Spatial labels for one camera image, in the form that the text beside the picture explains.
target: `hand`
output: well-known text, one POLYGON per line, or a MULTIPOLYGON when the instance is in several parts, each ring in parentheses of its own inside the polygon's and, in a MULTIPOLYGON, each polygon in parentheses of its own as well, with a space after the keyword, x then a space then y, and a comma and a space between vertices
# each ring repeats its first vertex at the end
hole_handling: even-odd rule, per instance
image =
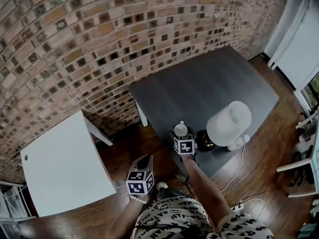
POLYGON ((143 201, 146 201, 146 202, 148 202, 149 198, 150 198, 149 195, 134 195, 134 196, 136 196, 137 198, 139 198, 139 199, 141 199, 143 201))
POLYGON ((183 162, 188 161, 188 160, 193 160, 193 157, 191 155, 180 155, 180 157, 182 158, 183 162))

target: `shoe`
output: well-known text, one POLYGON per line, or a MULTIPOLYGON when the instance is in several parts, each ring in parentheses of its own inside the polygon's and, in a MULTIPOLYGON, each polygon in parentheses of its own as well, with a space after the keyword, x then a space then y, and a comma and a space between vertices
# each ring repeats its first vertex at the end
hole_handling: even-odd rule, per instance
POLYGON ((156 184, 156 188, 158 189, 158 192, 163 190, 163 189, 167 189, 168 188, 168 185, 163 182, 163 181, 160 181, 156 184))

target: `small white cup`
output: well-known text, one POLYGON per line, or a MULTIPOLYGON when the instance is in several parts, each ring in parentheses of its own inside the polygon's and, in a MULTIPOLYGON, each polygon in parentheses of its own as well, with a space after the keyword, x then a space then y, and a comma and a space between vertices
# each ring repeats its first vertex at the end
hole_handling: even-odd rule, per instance
POLYGON ((177 124, 174 127, 174 133, 176 136, 181 137, 181 136, 186 136, 188 132, 187 127, 184 125, 184 122, 181 121, 179 124, 177 124))

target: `power strip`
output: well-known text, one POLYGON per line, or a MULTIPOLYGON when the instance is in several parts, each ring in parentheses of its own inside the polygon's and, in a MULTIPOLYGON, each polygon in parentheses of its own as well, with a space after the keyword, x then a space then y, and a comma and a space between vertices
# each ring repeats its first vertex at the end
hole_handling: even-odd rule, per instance
POLYGON ((244 209, 244 204, 239 204, 231 208, 232 211, 237 212, 244 209))

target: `table leg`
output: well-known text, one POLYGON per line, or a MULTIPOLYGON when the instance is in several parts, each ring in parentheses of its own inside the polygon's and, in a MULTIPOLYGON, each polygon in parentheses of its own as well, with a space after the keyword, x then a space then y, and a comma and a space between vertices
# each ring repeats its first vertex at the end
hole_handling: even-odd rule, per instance
POLYGON ((314 191, 307 191, 307 192, 304 192, 304 193, 292 193, 292 194, 289 194, 288 197, 289 198, 307 197, 307 196, 312 196, 312 195, 316 195, 316 194, 318 194, 318 192, 316 190, 314 190, 314 191))
POLYGON ((284 166, 280 166, 276 169, 277 172, 282 172, 282 171, 286 171, 286 170, 289 170, 289 169, 294 169, 294 168, 297 168, 297 167, 300 167, 300 166, 303 166, 303 165, 307 165, 307 164, 310 164, 311 162, 311 158, 306 158, 304 160, 301 160, 301 161, 298 161, 298 162, 295 162, 295 163, 292 163, 292 164, 289 164, 289 165, 284 165, 284 166))
POLYGON ((138 107, 138 111, 139 111, 139 115, 140 115, 140 118, 141 118, 141 121, 142 121, 142 125, 144 127, 148 126, 148 119, 146 118, 145 114, 143 113, 141 107, 139 106, 138 102, 136 102, 136 106, 138 107))
POLYGON ((102 142, 106 143, 107 145, 109 146, 113 145, 112 141, 106 135, 104 135, 101 131, 99 131, 92 123, 90 123, 87 118, 84 118, 84 120, 85 120, 86 126, 88 127, 88 131, 91 134, 99 138, 102 142))

